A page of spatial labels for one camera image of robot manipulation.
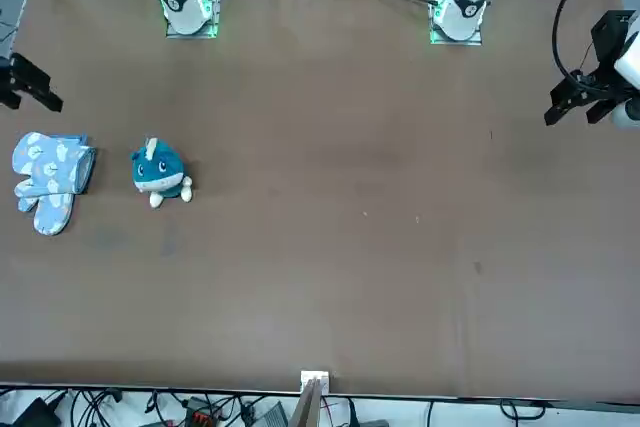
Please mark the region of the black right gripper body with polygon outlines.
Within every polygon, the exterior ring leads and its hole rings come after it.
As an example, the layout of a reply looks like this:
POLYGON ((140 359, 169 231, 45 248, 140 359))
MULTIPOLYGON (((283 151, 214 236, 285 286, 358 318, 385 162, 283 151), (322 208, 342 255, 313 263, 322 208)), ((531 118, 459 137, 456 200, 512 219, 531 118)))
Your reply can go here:
POLYGON ((14 55, 0 58, 0 85, 2 94, 13 94, 15 92, 15 80, 13 76, 14 55))

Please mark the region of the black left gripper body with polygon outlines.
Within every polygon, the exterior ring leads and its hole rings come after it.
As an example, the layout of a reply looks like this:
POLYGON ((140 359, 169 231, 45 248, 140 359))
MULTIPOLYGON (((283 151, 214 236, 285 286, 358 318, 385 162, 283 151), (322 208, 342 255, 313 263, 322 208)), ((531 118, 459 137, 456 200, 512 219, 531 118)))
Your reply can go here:
POLYGON ((636 12, 609 10, 592 27, 597 67, 578 71, 584 101, 622 98, 636 88, 636 12))

